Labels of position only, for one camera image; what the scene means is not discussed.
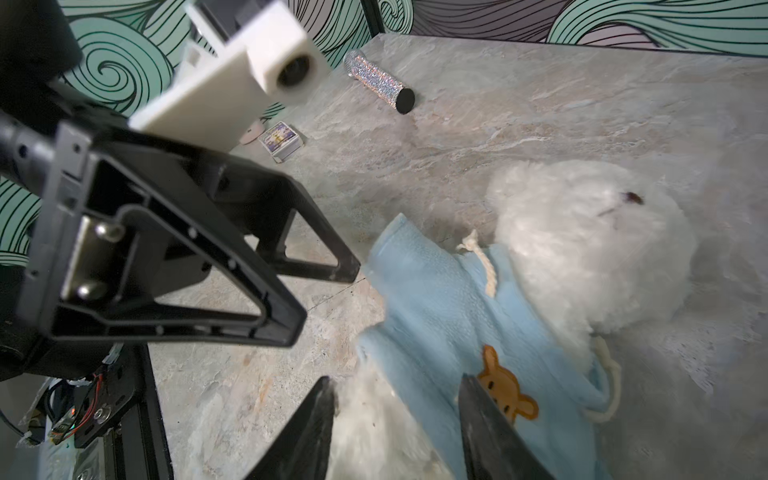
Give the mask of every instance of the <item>small box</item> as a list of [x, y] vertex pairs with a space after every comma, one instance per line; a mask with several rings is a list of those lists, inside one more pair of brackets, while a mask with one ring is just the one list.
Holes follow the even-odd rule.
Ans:
[[259, 142], [278, 164], [283, 163], [289, 155], [304, 145], [301, 135], [282, 121], [261, 134]]

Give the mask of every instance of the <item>stuffed animal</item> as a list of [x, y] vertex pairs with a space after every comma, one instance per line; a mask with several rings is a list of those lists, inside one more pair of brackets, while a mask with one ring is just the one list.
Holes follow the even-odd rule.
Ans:
[[475, 233], [452, 256], [402, 215], [373, 247], [366, 273], [386, 320], [338, 385], [327, 478], [464, 478], [462, 373], [555, 478], [610, 478], [591, 423], [618, 407], [620, 368], [592, 334], [672, 317], [693, 231], [651, 180], [601, 162], [517, 163], [488, 199], [488, 249]]

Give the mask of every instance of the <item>white fluffy fur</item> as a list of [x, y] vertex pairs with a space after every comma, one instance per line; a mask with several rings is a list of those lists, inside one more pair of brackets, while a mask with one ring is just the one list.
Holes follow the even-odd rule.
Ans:
[[[626, 192], [644, 205], [624, 202]], [[495, 178], [488, 196], [496, 242], [509, 247], [528, 300], [580, 370], [590, 365], [593, 331], [668, 319], [683, 302], [696, 240], [647, 178], [592, 161], [519, 163]], [[370, 361], [338, 393], [327, 478], [452, 478]]]
[[336, 386], [329, 480], [449, 480], [448, 467], [370, 361]]
[[[627, 192], [644, 204], [625, 201]], [[496, 243], [509, 247], [525, 295], [582, 372], [590, 333], [669, 319], [682, 305], [696, 239], [650, 179], [597, 161], [520, 162], [488, 198]]]

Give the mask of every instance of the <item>white rope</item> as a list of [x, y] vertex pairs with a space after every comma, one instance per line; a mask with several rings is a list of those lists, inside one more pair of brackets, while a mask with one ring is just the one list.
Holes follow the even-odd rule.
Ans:
[[462, 242], [456, 249], [463, 248], [464, 250], [475, 252], [483, 268], [485, 268], [485, 294], [493, 298], [496, 296], [496, 270], [493, 269], [493, 264], [478, 245], [478, 231], [473, 230]]
[[619, 402], [621, 401], [621, 365], [611, 358], [608, 344], [601, 336], [594, 339], [594, 354], [598, 356], [600, 364], [611, 375], [611, 403], [608, 404], [608, 409], [605, 412], [585, 410], [584, 414], [591, 422], [604, 423], [610, 420], [619, 408]]

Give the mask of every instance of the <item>camera lens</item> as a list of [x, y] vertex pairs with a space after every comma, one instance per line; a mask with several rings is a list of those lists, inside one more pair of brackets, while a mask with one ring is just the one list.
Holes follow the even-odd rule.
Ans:
[[277, 77], [277, 83], [283, 87], [295, 87], [306, 78], [310, 72], [310, 58], [306, 55], [296, 57], [288, 62]]

